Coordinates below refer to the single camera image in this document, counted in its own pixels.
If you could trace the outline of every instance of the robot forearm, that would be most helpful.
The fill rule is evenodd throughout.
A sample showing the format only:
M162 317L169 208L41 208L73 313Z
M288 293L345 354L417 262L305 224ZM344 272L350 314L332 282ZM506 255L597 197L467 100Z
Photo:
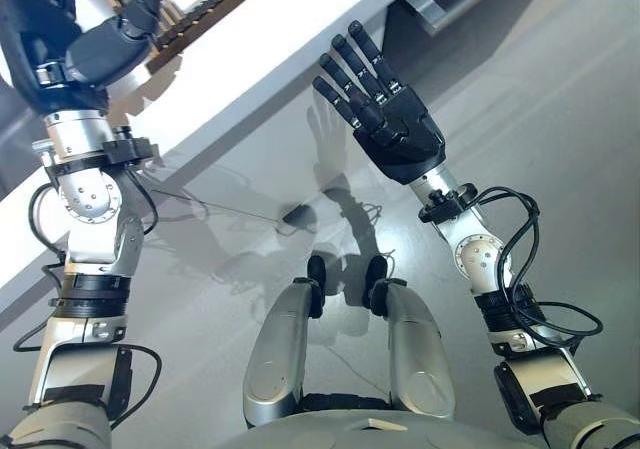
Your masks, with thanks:
M474 203L475 188L470 184L459 186L444 163L410 187L425 205L420 218L433 222L449 244L458 270L471 281L471 293L487 324L489 342L494 352L505 358L494 375L513 424L525 434L544 432L552 449L622 448L631 447L625 445L627 442L640 440L640 422L598 402L569 349L558 347L560 335L527 320L527 315L545 319L528 286L522 285L515 293L515 303L524 314L515 317L513 301L508 301L498 282L499 277L503 277L504 285L513 281L511 262L507 258L503 267L498 264L505 244L484 224ZM523 321L530 324L529 330L525 330ZM540 339L558 344L547 345Z

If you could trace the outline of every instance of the black cylinder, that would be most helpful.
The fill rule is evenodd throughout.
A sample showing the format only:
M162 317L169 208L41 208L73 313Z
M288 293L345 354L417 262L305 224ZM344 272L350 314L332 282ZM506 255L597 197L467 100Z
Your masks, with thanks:
M545 320L542 310L538 306L531 289L526 284L520 284L515 291L514 301L524 315L520 319L527 325L535 324L526 317L530 314L538 319ZM511 304L501 291L488 292L476 297L476 304L482 311L482 316L487 324L489 332L510 331L519 329L520 323L513 316Z
M55 317L122 316L129 298L130 277L65 274L60 297L52 299Z

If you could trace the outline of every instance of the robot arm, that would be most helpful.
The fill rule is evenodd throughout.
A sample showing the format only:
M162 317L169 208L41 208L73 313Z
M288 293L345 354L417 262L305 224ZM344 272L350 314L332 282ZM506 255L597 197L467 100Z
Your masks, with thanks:
M387 177L410 186L424 206L420 219L433 224L451 248L458 270L470 280L492 348L504 358L494 374L513 424L525 434L542 431L552 449L623 448L637 443L640 421L599 402L572 358L580 339L600 332L601 323L583 310L579 312L594 320L596 329L568 331L546 321L541 304L522 281L536 246L524 268L512 272L511 248L529 229L537 240L535 201L508 188L478 195L472 184L459 185L444 164L442 133L422 101L395 76L359 22L349 26L349 34L378 77L344 37L336 36L333 48L366 93L328 54L319 63L347 98L321 77L313 85L352 126L374 164ZM488 229L479 208L503 197L520 200L529 214L506 243ZM573 337L562 339L563 332Z
M148 53L158 4L131 0L83 34L74 0L0 0L0 43L12 82L44 119L49 139L34 147L70 220L29 415L0 441L7 447L110 447L110 428L127 408L131 350L139 348L115 343L125 336L144 237L140 185L130 167L152 152L147 139L109 127L104 87Z

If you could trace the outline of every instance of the black cable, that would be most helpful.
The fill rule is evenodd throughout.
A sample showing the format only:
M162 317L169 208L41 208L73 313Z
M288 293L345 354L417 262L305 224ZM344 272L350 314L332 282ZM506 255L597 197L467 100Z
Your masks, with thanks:
M151 199L151 196L149 195L149 192L147 192L147 190L142 185L142 183L140 183L140 181L135 176L135 174L133 172L131 172L131 170L129 170L129 169L126 172L127 172L127 176L129 176L129 179L131 179L131 182L133 183L133 185L136 186L136 189L138 189L138 191L140 192L142 197L144 197L145 201L147 201L147 204L149 205L149 208L151 209L151 212L153 213L153 220L151 221L151 225L144 230L144 234L146 236L151 231L153 231L155 229L155 227L158 225L158 219L159 219L158 208L156 207L155 203L153 202L153 199Z
M486 197L488 194L491 194L493 192L500 192L500 194ZM562 327L557 324L548 322L544 319L540 319L534 315L531 315L530 313L525 313L525 311L520 307L520 305L518 304L518 299L516 297L516 291L518 289L522 290L521 282L525 274L531 267L531 264L533 263L533 260L536 256L536 253L538 251L538 247L540 244L540 227L538 224L540 209L538 208L538 204L536 203L535 199L533 199L531 196L527 194L514 191L513 189L510 189L508 187L495 186L483 191L481 194L476 196L470 202L470 205L473 205L473 204L484 205L484 204L488 204L490 202L494 202L494 201L505 199L505 198L518 199L518 201L520 201L520 203L526 209L528 217L525 223L520 227L520 229L518 229L518 231L516 231L516 233L511 237L511 239L509 239L507 244L505 244L505 246L501 250L500 256L498 257L498 262L496 267L497 274L498 274L498 278L497 278L498 289L504 294L507 302L509 303L511 313L514 319L516 320L516 322L518 322L518 324L527 334L529 334L536 341L541 342L547 346L555 347L555 348L569 348L571 353L574 354L575 351L577 350L578 345L580 344L580 342L584 337L593 336L595 334L602 332L602 329L603 329L602 321L600 321L600 319L598 319L596 316L586 311L585 309L582 309L578 306L574 306L572 304L567 304L564 302L555 302L555 301L545 301L545 302L537 303L539 306L563 307L565 309L575 311L587 317L588 319L590 319L596 324L596 327L594 329L591 329L588 331L580 331L580 330ZM511 285L507 288L504 282L504 266L506 265L507 259L511 254L512 249L515 247L516 244L518 244L518 242L520 242L520 240L525 236L525 234L529 230L533 230L533 242L531 244L531 249L529 250L529 255L527 256L527 259L525 260L520 270L514 276L513 280L511 281ZM540 335L533 329L531 329L529 326L531 325L532 322L539 324L540 326L544 326L554 331L557 331L561 334L566 334L572 337L569 337L561 341L551 340L547 337Z
M131 409L126 411L124 414L122 414L120 417L118 417L115 421L111 423L111 430L114 430L116 427L122 424L125 421L125 419L131 416L131 414L136 412L138 409L140 409L140 407L145 402L147 402L147 399L149 399L149 397L151 396L151 393L156 387L156 384L158 383L158 379L160 378L160 372L162 371L162 358L160 357L160 354L158 354L153 349L149 349L148 347L144 347L144 346L137 346L134 344L119 344L119 346L124 349L131 349L133 351L144 352L145 354L148 354L151 357L153 357L156 361L156 371L153 374L153 378L151 379L149 388L147 389L147 392L145 392L144 396L142 396L142 398L133 407L131 407Z
M38 332L40 332L42 329L44 329L47 326L47 320L48 320L48 318L45 319L44 321L42 321L40 324L38 324L36 327L31 329L27 333L25 333L24 335L20 336L20 338L13 344L13 351L14 352L35 352L35 351L39 351L40 350L40 346L22 347L22 344L24 344L28 339L32 338L34 335L36 335Z
M52 271L52 269L56 269L58 267L64 267L64 260L66 258L66 253L62 249L59 249L55 244L49 241L46 237L44 237L44 235L38 230L38 226L36 225L35 215L34 215L36 202L49 189L53 189L53 184L50 182L47 182L46 184L43 184L42 186L38 187L35 190L35 192L31 196L31 200L29 201L29 208L28 208L27 215L29 219L29 228L31 229L31 233L33 234L33 236L38 241L40 241L47 249L49 249L58 257L58 262L55 262L53 264L45 264L40 268L40 270L44 273L45 276L47 276L51 280L51 282L53 282L58 292L58 295L60 295L60 290L62 289L62 283L60 282L60 278L56 276L56 274ZM14 352L39 351L41 349L41 346L23 347L22 344L24 344L27 340L35 336L38 332L42 331L47 326L48 319L49 318L45 319L36 327L29 330L22 336L20 336L18 340L13 344L13 347L12 347L13 351Z
M38 241L40 241L47 249L49 249L56 256L58 256L58 259L64 260L64 258L66 257L65 252L62 249L59 249L53 242L49 241L46 237L44 237L44 235L38 230L38 227L36 226L36 222L34 219L34 209L36 207L36 202L38 201L40 196L45 192L47 192L49 189L53 189L53 184L50 182L47 182L46 184L43 184L39 188L37 188L33 193L33 195L31 196L31 200L29 201L29 209L27 213L29 218L29 228L31 229L31 232L33 233L34 237Z

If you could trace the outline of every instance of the robot finger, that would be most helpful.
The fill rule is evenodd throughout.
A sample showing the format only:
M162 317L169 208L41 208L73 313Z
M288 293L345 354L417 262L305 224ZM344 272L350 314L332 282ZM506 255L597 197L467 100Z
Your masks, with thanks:
M369 72L360 57L353 50L353 47L351 47L351 44L349 44L341 35L337 35L331 41L331 45L336 51L338 51L338 54L342 56L353 73L358 76L358 80L362 83L362 86L369 96L371 96L372 99L375 99L378 104L382 104L386 101L387 95L382 85Z
M329 85L327 81L325 81L322 77L317 76L313 80L313 87L316 91L318 91L322 97L324 97L327 101L329 101L333 107L336 108L338 114L342 116L342 118L351 125L354 129L358 129L361 124L356 115L354 114L347 101L345 101L340 94L338 94L333 87Z
M402 84L359 21L353 21L349 24L349 35L354 41L356 41L356 44L358 44L362 53L376 70L378 78L389 89L389 91L392 94L398 92L402 88Z
M349 76L347 76L347 74L329 54L322 54L318 63L325 71L327 71L327 74L336 81L336 84L342 88L347 97L351 98L357 93L362 93L358 85L353 82Z

